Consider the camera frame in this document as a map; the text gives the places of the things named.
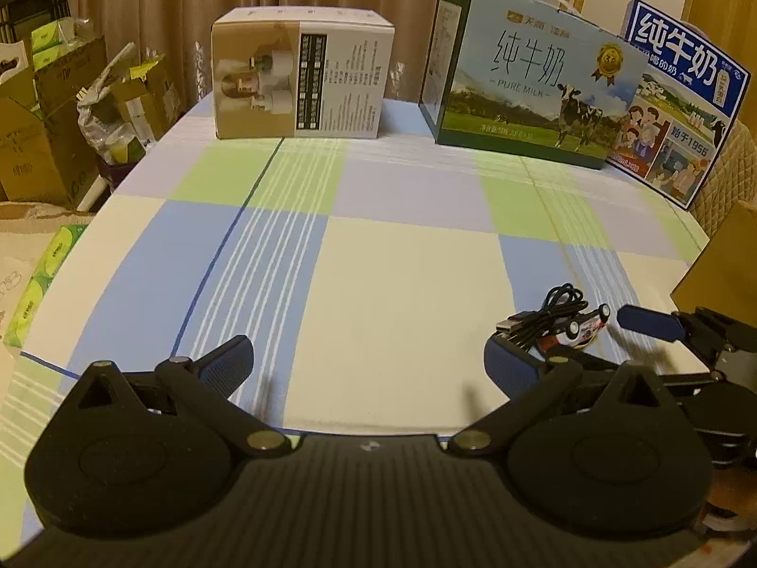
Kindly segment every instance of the dark blue line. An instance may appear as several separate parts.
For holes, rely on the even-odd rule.
[[[218,262],[218,259],[221,256],[221,250],[223,250],[223,247],[226,245],[226,242],[229,240],[229,237],[231,237],[232,231],[236,227],[237,222],[239,221],[239,218],[241,218],[242,212],[244,212],[245,209],[247,208],[247,204],[250,202],[252,195],[255,194],[257,187],[260,185],[260,181],[263,180],[263,177],[265,176],[266,171],[268,170],[268,167],[271,166],[271,162],[273,161],[273,158],[275,157],[277,153],[279,153],[279,147],[281,147],[283,142],[284,142],[283,138],[279,140],[279,144],[275,147],[275,149],[271,153],[270,158],[268,158],[268,162],[266,162],[266,166],[263,167],[263,170],[260,171],[259,176],[257,176],[257,180],[253,184],[250,193],[247,195],[247,198],[245,198],[245,202],[242,203],[236,216],[234,216],[234,220],[232,220],[229,230],[226,231],[226,235],[223,235],[223,239],[221,239],[221,243],[218,246],[218,249],[216,250],[216,255],[213,256],[213,259],[211,260],[211,264],[207,266],[207,271],[205,272],[205,275],[202,276],[202,280],[200,280],[200,285],[198,286],[197,291],[194,293],[194,297],[192,298],[192,303],[189,304],[189,309],[187,310],[187,314],[186,316],[184,316],[184,322],[182,322],[182,327],[179,329],[179,335],[176,336],[176,341],[173,342],[173,348],[171,349],[171,356],[176,355],[176,353],[179,351],[179,343],[182,341],[182,337],[184,337],[184,331],[187,330],[187,325],[189,324],[189,318],[192,316],[192,312],[194,312],[194,306],[197,305],[197,302],[200,299],[200,294],[202,294],[202,291],[205,288],[205,285],[207,284],[207,280],[208,278],[210,278],[211,272],[213,271],[213,268],[216,266],[216,263]]]
[[[24,352],[23,350],[21,351],[21,356],[29,360],[33,360],[35,363],[39,363],[43,367],[47,367],[49,370],[67,375],[69,378],[73,378],[74,380],[78,380],[80,378],[79,374],[77,373],[66,370],[63,367],[58,367],[57,365],[53,365],[52,363],[48,363],[46,360],[40,359],[38,356],[30,355],[28,352]]]

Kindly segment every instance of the white plastic handle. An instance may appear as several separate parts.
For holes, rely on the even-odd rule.
[[[568,12],[571,12],[572,14],[578,17],[584,18],[584,16],[580,12],[578,12],[570,2],[566,2],[565,0],[548,0],[548,1],[538,0],[538,1],[544,2],[545,4],[549,4],[550,6],[555,7],[555,8],[559,8],[560,5],[563,5],[565,8],[568,9]]]

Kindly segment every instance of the checkered tablecloth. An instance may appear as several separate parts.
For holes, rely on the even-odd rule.
[[[107,201],[34,320],[0,409],[0,557],[37,527],[23,463],[92,360],[149,370],[243,333],[255,371],[232,400],[274,426],[449,435],[506,400],[482,364],[497,321],[564,282],[672,310],[705,243],[611,166],[435,146],[412,104],[387,102],[374,141],[219,142],[205,100]],[[590,348],[699,370],[614,323]]]

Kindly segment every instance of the gold medal badge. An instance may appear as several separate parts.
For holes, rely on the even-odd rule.
[[[623,66],[623,50],[615,43],[604,44],[597,56],[597,70],[592,75],[595,81],[607,77],[607,85],[615,84],[615,75]]]

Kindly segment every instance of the green tissue package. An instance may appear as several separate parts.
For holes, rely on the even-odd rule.
[[[85,224],[62,226],[61,230],[52,238],[42,258],[39,259],[29,284],[26,285],[24,294],[18,301],[16,311],[10,318],[8,330],[5,333],[6,345],[16,348],[24,346],[29,327],[32,325],[34,315],[43,301],[44,293],[47,292],[52,279],[58,273],[58,269],[61,268],[74,244],[82,236],[85,228]]]

